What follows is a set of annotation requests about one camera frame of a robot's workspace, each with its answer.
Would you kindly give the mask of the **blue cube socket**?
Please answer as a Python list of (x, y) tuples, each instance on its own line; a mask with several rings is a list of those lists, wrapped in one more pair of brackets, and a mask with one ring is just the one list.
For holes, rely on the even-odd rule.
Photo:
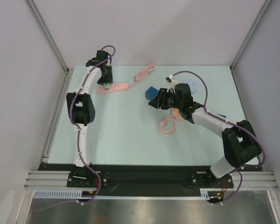
[(158, 90), (152, 86), (150, 86), (146, 91), (145, 91), (145, 98), (148, 99), (149, 101), (153, 100), (157, 94)]

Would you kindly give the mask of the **pink round power strip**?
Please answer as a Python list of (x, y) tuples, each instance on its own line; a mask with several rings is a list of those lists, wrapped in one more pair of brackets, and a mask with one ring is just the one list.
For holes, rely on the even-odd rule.
[(161, 135), (171, 136), (176, 132), (177, 121), (185, 121), (185, 119), (181, 116), (178, 109), (172, 109), (171, 115), (163, 118), (157, 126), (157, 130)]

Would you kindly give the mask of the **light blue round power strip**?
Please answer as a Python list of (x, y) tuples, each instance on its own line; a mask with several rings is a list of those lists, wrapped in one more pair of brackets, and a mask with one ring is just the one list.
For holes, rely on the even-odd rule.
[(198, 90), (198, 84), (195, 80), (193, 79), (185, 79), (182, 81), (182, 83), (185, 83), (189, 86), (190, 90), (191, 90), (191, 94), (195, 94)]

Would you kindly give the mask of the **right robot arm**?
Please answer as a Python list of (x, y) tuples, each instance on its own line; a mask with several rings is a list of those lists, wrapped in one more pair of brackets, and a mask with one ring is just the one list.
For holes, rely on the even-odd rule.
[(177, 109), (181, 117), (219, 136), (223, 141), (224, 155), (210, 167), (206, 182), (217, 187), (223, 176), (238, 171), (259, 155), (263, 156), (262, 166), (266, 161), (264, 146), (258, 140), (252, 125), (247, 120), (230, 121), (226, 117), (210, 112), (206, 103), (200, 104), (193, 100), (190, 87), (179, 83), (176, 74), (166, 77), (168, 88), (159, 89), (157, 95), (148, 102), (155, 109)]

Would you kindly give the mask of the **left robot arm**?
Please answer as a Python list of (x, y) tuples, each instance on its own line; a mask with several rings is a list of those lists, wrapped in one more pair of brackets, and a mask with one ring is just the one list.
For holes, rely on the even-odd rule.
[(98, 50), (96, 56), (86, 63), (86, 72), (80, 85), (74, 92), (66, 95), (68, 115), (76, 134), (76, 155), (67, 187), (90, 187), (99, 184), (99, 177), (91, 169), (91, 158), (87, 153), (87, 133), (95, 119), (96, 111), (91, 98), (95, 87), (101, 85), (108, 90), (113, 83), (112, 57), (116, 49), (106, 45)]

